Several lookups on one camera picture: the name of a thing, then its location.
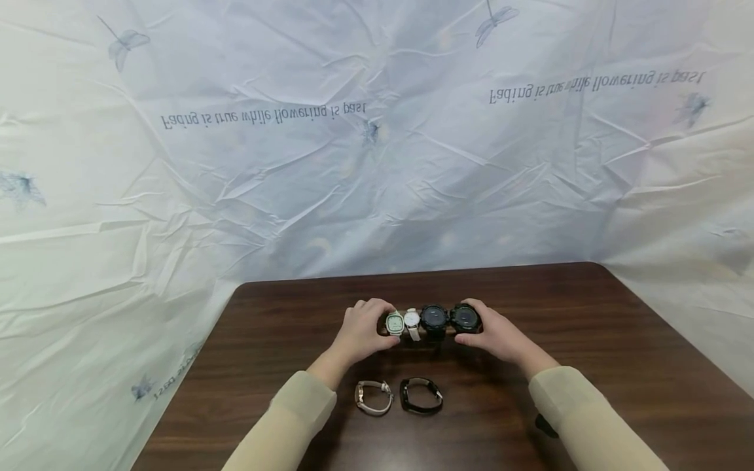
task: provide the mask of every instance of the beige sleeve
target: beige sleeve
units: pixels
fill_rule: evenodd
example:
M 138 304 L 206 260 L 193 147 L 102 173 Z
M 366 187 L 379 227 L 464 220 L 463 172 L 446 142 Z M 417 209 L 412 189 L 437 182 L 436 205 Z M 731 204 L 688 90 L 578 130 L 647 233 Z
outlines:
M 277 392 L 223 471 L 296 471 L 309 442 L 333 412 L 335 400 L 335 393 L 321 381 L 297 372 Z
M 667 471 L 578 370 L 545 370 L 533 377 L 529 392 L 579 471 Z

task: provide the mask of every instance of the white backdrop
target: white backdrop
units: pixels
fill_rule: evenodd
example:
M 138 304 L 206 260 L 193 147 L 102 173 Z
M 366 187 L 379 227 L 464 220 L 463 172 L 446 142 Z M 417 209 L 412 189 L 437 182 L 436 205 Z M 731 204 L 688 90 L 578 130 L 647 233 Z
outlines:
M 601 261 L 754 394 L 747 2 L 3 4 L 4 469 L 130 469 L 253 280 Z

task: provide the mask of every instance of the left hand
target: left hand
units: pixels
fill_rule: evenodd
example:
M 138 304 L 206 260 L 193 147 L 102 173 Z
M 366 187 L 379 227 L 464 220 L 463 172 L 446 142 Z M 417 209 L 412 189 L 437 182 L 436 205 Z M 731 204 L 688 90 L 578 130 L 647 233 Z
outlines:
M 382 314 L 395 307 L 382 299 L 359 301 L 345 310 L 343 326 L 330 350 L 343 358 L 348 365 L 367 358 L 372 353 L 387 350 L 400 343 L 393 335 L 383 337 L 377 333 L 377 322 Z

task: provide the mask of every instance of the watch face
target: watch face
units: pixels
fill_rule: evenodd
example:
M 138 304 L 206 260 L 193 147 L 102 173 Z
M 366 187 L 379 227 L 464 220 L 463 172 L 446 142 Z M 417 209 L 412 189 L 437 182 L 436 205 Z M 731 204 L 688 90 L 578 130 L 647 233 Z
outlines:
M 403 316 L 403 321 L 406 323 L 408 327 L 416 327 L 419 325 L 419 314 L 416 311 L 407 312 L 405 316 Z
M 388 331 L 400 332 L 403 330 L 403 318 L 401 316 L 388 317 Z
M 470 307 L 461 306 L 455 310 L 455 323 L 461 327 L 476 327 L 479 317 Z
M 431 327 L 444 326 L 447 319 L 445 317 L 445 311 L 438 306 L 430 306 L 421 312 L 421 318 L 425 324 Z

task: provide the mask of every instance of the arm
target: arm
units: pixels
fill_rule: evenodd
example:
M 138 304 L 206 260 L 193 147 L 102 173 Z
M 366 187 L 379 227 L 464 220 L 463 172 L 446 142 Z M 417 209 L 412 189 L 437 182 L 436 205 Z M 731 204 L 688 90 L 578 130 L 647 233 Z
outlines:
M 457 335 L 459 344 L 479 347 L 516 363 L 529 380 L 540 413 L 558 432 L 580 471 L 667 471 L 667 467 L 576 369 L 560 364 L 513 323 L 476 299 L 484 332 Z
M 322 430 L 335 407 L 346 371 L 378 350 L 397 344 L 396 337 L 377 333 L 377 320 L 395 310 L 381 299 L 359 301 L 345 311 L 333 345 L 306 372 L 295 373 L 277 392 L 222 468 L 223 471 L 296 471 L 309 442 Z

